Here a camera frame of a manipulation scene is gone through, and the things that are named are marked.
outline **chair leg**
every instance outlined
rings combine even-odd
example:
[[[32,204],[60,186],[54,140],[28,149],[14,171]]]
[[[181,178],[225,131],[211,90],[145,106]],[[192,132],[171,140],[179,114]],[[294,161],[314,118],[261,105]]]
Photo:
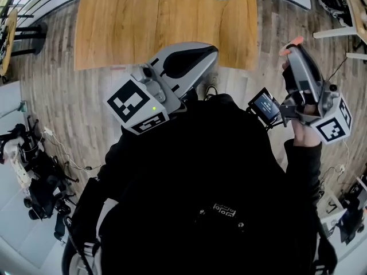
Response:
[[[7,84],[10,81],[6,76],[2,76],[2,83]]]
[[[68,169],[68,172],[69,172],[69,175],[71,175],[71,172],[70,172],[70,169],[69,169],[69,165],[70,165],[70,162],[69,162],[69,161],[66,161],[66,162],[64,163],[63,171],[65,171],[65,169],[67,168],[67,169]],[[72,181],[72,182],[76,182],[76,183],[78,183],[78,182],[79,182],[79,178],[72,179],[70,176],[68,176],[68,175],[66,175],[66,174],[64,174],[64,177],[65,177],[65,179],[70,180],[70,181]]]
[[[354,51],[357,51],[361,46],[363,45],[363,41],[361,40],[359,43],[358,43],[358,45],[357,46],[353,46],[353,50]]]
[[[75,196],[75,194],[73,194],[73,195],[67,195],[65,197],[65,200],[68,201],[69,203],[73,204],[74,206],[76,206],[76,204],[72,200],[69,199],[69,197],[73,197],[73,196]]]
[[[365,51],[365,54],[367,54],[367,45],[361,40],[361,43],[363,44],[363,49]]]
[[[327,211],[326,210],[326,212],[328,213],[328,214],[330,214],[332,211],[334,211],[338,206],[336,205],[336,204],[333,204],[333,203],[331,203],[331,202],[329,202],[329,206],[331,206],[331,207],[333,207],[330,211]]]
[[[40,122],[40,121],[38,119],[36,119],[34,124],[31,125],[29,119],[30,119],[30,115],[27,117],[28,128],[29,128],[28,135],[32,138],[32,141],[35,144],[37,144],[40,141],[40,138],[38,138],[36,136],[36,134],[34,133],[34,130],[36,129],[36,126],[37,126],[38,122]]]

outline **black hoodie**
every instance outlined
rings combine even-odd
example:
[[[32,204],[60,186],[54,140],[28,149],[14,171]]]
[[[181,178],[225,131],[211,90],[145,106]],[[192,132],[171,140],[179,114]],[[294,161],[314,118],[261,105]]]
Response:
[[[262,123],[221,97],[111,147],[98,177],[119,204],[99,233],[103,274],[313,272],[322,145],[287,141],[284,172]]]

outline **black chair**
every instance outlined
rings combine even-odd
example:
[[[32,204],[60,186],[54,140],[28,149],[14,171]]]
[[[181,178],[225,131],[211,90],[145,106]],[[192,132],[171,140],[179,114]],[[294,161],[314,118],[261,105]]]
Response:
[[[57,188],[60,192],[54,195],[53,193]],[[63,218],[71,213],[71,209],[65,201],[73,203],[70,197],[74,196],[67,194],[65,179],[54,175],[49,175],[47,178],[33,179],[29,186],[29,193],[30,198],[24,199],[25,206],[32,207],[29,210],[29,218],[32,220],[47,219],[53,215],[53,210],[56,209],[57,220],[54,236],[61,241],[65,235]]]
[[[38,124],[38,119],[34,122],[33,125],[30,124],[30,116],[27,117],[27,122],[29,126],[29,130],[26,130],[24,124],[17,124],[8,134],[0,135],[0,163],[4,164],[4,146],[5,144],[13,139],[21,137],[24,141],[24,144],[20,147],[21,159],[24,163],[28,162],[31,158],[35,156],[37,153],[38,142],[41,141],[41,138],[36,136],[35,129]]]
[[[79,179],[73,179],[65,174],[57,156],[49,156],[46,152],[38,151],[37,155],[29,160],[24,168],[26,171],[32,170],[39,178],[47,178],[50,175],[54,175],[61,180],[79,182]]]
[[[360,233],[364,229],[364,210],[359,209],[360,200],[353,194],[345,194],[342,205],[347,211],[336,226],[340,229],[340,241],[348,245],[354,239],[356,233]]]

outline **hand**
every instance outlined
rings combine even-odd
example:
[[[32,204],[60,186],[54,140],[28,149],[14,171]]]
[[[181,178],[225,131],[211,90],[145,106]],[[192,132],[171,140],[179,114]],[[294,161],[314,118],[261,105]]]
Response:
[[[285,70],[289,66],[289,61],[287,60],[283,63],[282,67]],[[304,107],[303,113],[312,115],[315,113],[316,105],[306,105]],[[316,147],[320,144],[321,139],[315,130],[309,126],[303,125],[298,120],[292,120],[292,126],[294,131],[294,142],[293,146],[297,147]]]

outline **table leg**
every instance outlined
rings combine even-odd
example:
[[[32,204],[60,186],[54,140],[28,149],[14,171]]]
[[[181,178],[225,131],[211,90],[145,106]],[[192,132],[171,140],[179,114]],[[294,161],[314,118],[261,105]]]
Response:
[[[361,40],[356,47],[353,47],[354,51],[357,51],[364,44],[363,40]]]
[[[29,14],[19,14],[18,18],[33,18],[34,15],[29,15]]]
[[[361,184],[361,186],[364,188],[365,191],[367,191],[367,186],[365,185],[365,183],[359,178],[359,177],[356,177],[358,182]]]
[[[14,36],[14,40],[27,40],[27,39],[44,39],[46,34],[19,34]]]
[[[323,30],[322,32],[314,33],[315,39],[330,38],[338,36],[350,36],[357,34],[356,29],[353,26],[341,27],[333,30]]]
[[[19,55],[25,55],[25,54],[32,54],[35,53],[35,49],[28,49],[28,50],[21,50],[21,51],[15,51],[11,53],[11,56],[19,56]]]
[[[367,60],[367,54],[360,54],[360,53],[347,53],[346,56],[348,58],[353,58],[353,59],[362,59],[362,60]]]
[[[32,27],[17,27],[16,32],[40,32],[42,29],[39,26]]]
[[[338,207],[338,209],[343,210],[344,208],[341,202],[338,200],[338,198],[336,197],[334,192],[331,190],[331,188],[327,184],[324,184],[324,189],[325,189],[325,192],[329,195],[329,197],[331,197],[335,205]]]

